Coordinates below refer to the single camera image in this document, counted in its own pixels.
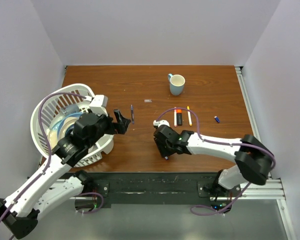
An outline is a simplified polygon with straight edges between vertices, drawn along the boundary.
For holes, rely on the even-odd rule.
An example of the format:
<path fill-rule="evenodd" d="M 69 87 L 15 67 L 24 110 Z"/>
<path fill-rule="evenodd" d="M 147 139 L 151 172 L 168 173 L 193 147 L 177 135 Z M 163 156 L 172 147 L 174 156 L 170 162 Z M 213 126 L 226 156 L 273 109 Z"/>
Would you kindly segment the purple pen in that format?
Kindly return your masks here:
<path fill-rule="evenodd" d="M 131 113 L 131 123 L 135 124 L 134 107 L 132 104 L 130 105 L 130 113 Z"/>

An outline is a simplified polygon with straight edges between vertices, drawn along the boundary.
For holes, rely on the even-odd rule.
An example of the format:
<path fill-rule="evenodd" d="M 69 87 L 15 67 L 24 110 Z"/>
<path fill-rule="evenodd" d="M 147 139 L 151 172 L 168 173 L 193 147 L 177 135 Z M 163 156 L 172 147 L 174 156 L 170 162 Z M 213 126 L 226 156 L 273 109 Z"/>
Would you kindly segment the black orange highlighter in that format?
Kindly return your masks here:
<path fill-rule="evenodd" d="M 179 108 L 176 109 L 176 124 L 178 126 L 182 126 L 183 125 L 182 110 L 179 109 Z"/>

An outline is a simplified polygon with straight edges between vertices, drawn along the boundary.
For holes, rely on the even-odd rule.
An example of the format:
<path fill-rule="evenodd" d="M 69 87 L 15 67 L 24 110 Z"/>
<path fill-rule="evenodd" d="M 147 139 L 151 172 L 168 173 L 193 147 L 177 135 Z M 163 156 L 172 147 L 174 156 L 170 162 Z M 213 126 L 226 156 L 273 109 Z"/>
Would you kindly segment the white pink-tip pen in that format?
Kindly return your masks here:
<path fill-rule="evenodd" d="M 177 109 L 176 109 L 176 107 L 173 110 L 173 125 L 175 128 L 177 127 Z"/>

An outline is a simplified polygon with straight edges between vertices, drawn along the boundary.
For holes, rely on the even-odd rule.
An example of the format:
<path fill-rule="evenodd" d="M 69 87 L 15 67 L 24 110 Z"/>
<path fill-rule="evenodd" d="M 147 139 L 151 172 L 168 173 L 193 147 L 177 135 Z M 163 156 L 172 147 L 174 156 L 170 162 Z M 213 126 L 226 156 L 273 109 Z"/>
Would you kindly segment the white yellow pen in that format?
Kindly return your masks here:
<path fill-rule="evenodd" d="M 187 109 L 187 116 L 188 116 L 188 124 L 189 124 L 189 126 L 192 126 L 193 123 L 192 123 L 192 117 L 191 117 L 190 107 L 187 106 L 186 109 Z"/>

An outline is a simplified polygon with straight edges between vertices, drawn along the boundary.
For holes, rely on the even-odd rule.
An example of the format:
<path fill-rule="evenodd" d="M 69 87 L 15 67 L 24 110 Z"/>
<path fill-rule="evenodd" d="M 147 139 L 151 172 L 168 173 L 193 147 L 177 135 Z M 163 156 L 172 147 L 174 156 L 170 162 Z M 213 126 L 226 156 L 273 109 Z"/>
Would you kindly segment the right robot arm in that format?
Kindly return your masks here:
<path fill-rule="evenodd" d="M 207 155 L 233 162 L 235 165 L 220 170 L 213 183 L 204 187 L 214 197 L 223 197 L 234 187 L 251 183 L 264 186 L 274 168 L 273 154 L 253 135 L 243 138 L 218 138 L 194 131 L 177 133 L 170 126 L 155 128 L 154 142 L 162 158 L 171 155 Z"/>

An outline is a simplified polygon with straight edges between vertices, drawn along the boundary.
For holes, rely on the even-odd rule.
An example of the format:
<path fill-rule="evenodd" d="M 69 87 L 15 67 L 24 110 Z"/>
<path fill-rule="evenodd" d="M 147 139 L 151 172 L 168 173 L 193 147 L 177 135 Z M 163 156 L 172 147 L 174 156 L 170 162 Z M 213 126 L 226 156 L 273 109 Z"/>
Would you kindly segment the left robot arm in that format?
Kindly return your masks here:
<path fill-rule="evenodd" d="M 85 172 L 67 180 L 61 188 L 51 186 L 73 168 L 104 135 L 124 135 L 131 122 L 114 110 L 116 122 L 105 114 L 82 114 L 73 129 L 50 150 L 44 164 L 15 192 L 0 198 L 0 223 L 20 240 L 37 226 L 43 216 L 78 195 L 89 196 L 94 184 Z"/>

